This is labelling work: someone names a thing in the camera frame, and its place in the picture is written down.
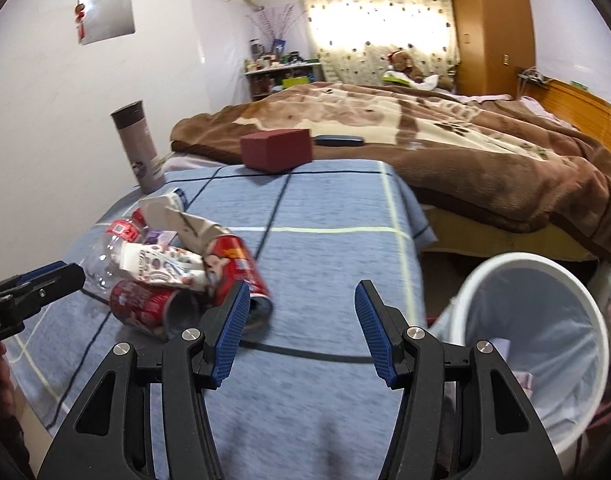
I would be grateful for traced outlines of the clear plastic bottle red label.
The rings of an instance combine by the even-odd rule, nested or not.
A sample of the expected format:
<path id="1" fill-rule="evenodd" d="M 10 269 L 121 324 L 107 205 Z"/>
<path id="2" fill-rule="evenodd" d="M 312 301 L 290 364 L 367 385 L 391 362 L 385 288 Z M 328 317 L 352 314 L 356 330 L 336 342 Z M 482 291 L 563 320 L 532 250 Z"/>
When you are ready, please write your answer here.
<path id="1" fill-rule="evenodd" d="M 85 289 L 107 299 L 112 287 L 121 280 L 119 259 L 122 247 L 141 243 L 145 231 L 146 222 L 140 208 L 134 209 L 127 218 L 112 220 L 81 263 L 86 276 Z"/>

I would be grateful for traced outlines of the red milk can front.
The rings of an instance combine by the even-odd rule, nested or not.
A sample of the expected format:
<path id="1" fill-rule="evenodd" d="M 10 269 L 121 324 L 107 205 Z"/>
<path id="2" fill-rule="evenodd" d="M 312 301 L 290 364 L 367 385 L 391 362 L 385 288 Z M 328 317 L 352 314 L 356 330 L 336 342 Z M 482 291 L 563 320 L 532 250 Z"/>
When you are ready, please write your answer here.
<path id="1" fill-rule="evenodd" d="M 122 324 L 167 340 L 172 334 L 170 314 L 176 300 L 181 298 L 179 289 L 122 280 L 110 292 L 109 308 Z"/>

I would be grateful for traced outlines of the red milk can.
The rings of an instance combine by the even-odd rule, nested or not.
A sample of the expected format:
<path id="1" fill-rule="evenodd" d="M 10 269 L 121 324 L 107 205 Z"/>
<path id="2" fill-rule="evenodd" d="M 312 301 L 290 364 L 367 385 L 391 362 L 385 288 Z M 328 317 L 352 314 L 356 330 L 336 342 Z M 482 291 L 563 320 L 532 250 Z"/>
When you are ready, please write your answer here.
<path id="1" fill-rule="evenodd" d="M 110 292 L 109 308 L 122 324 L 167 340 L 172 334 L 170 314 L 176 300 L 181 298 L 179 289 L 122 280 Z"/>
<path id="2" fill-rule="evenodd" d="M 207 246 L 204 265 L 214 306 L 223 304 L 235 282 L 243 281 L 248 284 L 250 294 L 244 332 L 261 330 L 268 324 L 273 312 L 270 290 L 263 281 L 255 258 L 240 237 L 232 233 L 214 237 Z"/>

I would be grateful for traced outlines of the crushed white paper cup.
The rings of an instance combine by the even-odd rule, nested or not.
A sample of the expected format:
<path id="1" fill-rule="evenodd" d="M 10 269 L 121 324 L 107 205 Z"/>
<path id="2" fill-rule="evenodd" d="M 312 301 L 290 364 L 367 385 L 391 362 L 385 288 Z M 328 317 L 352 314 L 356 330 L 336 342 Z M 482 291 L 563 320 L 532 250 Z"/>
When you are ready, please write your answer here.
<path id="1" fill-rule="evenodd" d="M 164 226 L 182 246 L 124 243 L 114 261 L 123 275 L 152 286 L 186 288 L 214 296 L 228 258 L 212 251 L 217 238 L 232 232 L 212 220 L 164 207 Z"/>

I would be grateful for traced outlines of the purple drink carton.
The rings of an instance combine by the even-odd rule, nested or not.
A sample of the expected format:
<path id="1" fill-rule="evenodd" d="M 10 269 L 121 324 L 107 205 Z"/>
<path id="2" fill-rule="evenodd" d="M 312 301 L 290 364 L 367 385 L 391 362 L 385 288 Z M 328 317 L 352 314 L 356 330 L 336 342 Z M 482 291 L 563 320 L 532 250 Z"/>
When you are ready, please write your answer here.
<path id="1" fill-rule="evenodd" d="M 170 246 L 178 237 L 176 231 L 147 230 L 143 236 L 144 245 Z"/>

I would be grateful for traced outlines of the white trash bin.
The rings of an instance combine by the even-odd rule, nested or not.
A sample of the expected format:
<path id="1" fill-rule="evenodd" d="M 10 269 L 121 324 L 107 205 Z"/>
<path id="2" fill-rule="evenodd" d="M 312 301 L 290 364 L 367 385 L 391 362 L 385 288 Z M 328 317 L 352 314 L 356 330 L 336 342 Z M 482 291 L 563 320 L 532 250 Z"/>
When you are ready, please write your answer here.
<path id="1" fill-rule="evenodd" d="M 575 446 L 601 404 L 606 323 L 587 288 L 551 259 L 507 252 L 485 260 L 430 330 L 465 347 L 507 341 L 504 359 L 513 372 L 531 375 L 531 402 L 558 455 Z"/>

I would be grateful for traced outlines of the blue grid bedsheet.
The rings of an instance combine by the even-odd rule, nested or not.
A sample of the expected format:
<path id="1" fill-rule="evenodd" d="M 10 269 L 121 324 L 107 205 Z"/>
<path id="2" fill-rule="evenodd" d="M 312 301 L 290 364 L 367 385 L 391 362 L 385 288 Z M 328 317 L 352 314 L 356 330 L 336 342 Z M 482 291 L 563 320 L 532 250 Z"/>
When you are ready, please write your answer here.
<path id="1" fill-rule="evenodd" d="M 435 241 L 426 212 L 376 160 L 310 162 L 282 174 L 244 166 L 168 175 L 185 210 L 223 231 L 210 278 L 244 280 L 250 311 L 224 384 L 206 395 L 230 479 L 374 479 L 400 396 L 379 378 L 355 313 L 370 281 L 424 325 L 419 253 Z"/>

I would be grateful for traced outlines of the brown grey thermos tumbler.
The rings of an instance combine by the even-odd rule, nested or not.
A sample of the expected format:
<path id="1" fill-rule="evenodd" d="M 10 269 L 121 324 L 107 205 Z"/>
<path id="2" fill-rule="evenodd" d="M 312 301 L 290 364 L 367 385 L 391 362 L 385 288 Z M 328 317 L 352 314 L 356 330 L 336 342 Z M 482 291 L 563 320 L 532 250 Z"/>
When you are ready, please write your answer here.
<path id="1" fill-rule="evenodd" d="M 123 106 L 110 116 L 142 192 L 149 194 L 159 190 L 166 179 L 146 122 L 143 102 L 136 101 Z"/>

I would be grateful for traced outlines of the brown patterned blanket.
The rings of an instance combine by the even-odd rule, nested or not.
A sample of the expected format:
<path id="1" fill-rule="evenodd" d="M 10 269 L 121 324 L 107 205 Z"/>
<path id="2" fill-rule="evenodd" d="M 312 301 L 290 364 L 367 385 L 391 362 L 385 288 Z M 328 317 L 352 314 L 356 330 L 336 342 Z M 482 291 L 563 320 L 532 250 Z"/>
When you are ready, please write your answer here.
<path id="1" fill-rule="evenodd" d="M 170 142 L 173 151 L 235 165 L 243 136 L 282 129 L 358 136 L 359 146 L 318 146 L 313 155 L 386 162 L 420 203 L 534 235 L 549 258 L 559 257 L 551 239 L 561 231 L 586 257 L 611 261 L 611 151 L 520 102 L 315 82 L 184 118 Z"/>

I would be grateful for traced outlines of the dark red box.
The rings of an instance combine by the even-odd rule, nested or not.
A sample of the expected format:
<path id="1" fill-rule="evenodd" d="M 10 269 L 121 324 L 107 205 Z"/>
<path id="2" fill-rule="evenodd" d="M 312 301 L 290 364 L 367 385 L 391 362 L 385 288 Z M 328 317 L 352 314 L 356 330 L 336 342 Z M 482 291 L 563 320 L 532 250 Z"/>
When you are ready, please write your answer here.
<path id="1" fill-rule="evenodd" d="M 312 162 L 313 148 L 307 129 L 280 129 L 249 133 L 240 138 L 243 164 L 269 174 Z"/>

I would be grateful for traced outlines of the black phone on bed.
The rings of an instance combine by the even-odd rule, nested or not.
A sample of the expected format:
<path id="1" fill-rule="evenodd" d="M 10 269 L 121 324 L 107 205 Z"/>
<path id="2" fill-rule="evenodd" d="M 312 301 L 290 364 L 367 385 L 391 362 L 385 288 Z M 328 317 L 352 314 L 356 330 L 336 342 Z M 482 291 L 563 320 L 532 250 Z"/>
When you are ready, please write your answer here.
<path id="1" fill-rule="evenodd" d="M 338 134 L 321 134 L 313 138 L 314 144 L 327 148 L 357 148 L 363 146 L 362 136 L 338 136 Z"/>

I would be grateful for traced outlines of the cluttered shelf desk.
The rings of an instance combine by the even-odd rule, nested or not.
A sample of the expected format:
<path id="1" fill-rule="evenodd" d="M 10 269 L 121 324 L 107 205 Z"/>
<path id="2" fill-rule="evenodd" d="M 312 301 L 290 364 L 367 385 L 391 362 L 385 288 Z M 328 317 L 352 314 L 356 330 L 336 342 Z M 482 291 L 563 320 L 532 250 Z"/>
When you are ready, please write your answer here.
<path id="1" fill-rule="evenodd" d="M 244 61 L 244 67 L 252 101 L 298 84 L 324 80 L 322 63 L 317 58 L 304 58 L 297 50 L 287 51 L 283 39 L 274 39 L 269 51 L 258 39 L 251 40 L 250 47 L 252 58 Z"/>

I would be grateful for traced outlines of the wooden headboard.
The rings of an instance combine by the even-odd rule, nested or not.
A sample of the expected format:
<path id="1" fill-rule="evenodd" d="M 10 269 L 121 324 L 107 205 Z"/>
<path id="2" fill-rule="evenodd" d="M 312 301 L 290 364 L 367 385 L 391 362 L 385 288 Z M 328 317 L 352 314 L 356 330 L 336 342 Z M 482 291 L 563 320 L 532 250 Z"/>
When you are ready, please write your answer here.
<path id="1" fill-rule="evenodd" d="M 540 82 L 534 77 L 519 75 L 518 81 L 523 94 L 536 99 L 545 110 L 611 151 L 611 103 L 558 79 Z"/>

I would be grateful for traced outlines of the teddy bear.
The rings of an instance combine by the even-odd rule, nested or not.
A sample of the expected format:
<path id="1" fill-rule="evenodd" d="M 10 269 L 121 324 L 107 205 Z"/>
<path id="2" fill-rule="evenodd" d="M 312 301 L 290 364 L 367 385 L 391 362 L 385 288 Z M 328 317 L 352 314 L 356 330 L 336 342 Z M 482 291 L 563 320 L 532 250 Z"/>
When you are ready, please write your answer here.
<path id="1" fill-rule="evenodd" d="M 404 74 L 417 84 L 424 81 L 424 72 L 415 65 L 412 55 L 406 50 L 399 49 L 391 52 L 388 55 L 388 61 L 396 72 Z"/>

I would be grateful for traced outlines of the wooden wardrobe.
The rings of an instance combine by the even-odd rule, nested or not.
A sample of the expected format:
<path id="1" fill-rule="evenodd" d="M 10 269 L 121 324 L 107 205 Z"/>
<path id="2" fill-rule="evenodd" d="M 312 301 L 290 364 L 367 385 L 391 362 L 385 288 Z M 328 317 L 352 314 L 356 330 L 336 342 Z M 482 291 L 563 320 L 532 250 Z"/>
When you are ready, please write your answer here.
<path id="1" fill-rule="evenodd" d="M 530 0 L 452 0 L 465 96 L 517 93 L 518 75 L 535 65 Z"/>

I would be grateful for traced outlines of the dotted curtain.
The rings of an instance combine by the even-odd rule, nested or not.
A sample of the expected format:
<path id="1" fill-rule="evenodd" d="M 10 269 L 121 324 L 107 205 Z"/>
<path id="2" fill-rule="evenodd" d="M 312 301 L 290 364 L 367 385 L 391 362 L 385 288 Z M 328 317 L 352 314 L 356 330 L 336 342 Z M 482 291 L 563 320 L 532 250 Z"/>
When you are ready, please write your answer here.
<path id="1" fill-rule="evenodd" d="M 461 62 L 452 0 L 302 0 L 329 82 L 377 86 L 403 51 L 425 76 Z"/>

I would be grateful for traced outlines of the silver wall poster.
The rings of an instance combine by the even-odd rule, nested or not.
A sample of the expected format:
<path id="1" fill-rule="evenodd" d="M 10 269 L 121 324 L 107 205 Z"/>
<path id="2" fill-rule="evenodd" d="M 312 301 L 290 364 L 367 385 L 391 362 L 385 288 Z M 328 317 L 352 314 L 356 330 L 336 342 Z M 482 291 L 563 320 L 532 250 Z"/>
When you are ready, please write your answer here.
<path id="1" fill-rule="evenodd" d="M 135 33 L 132 0 L 77 0 L 74 20 L 84 46 Z"/>

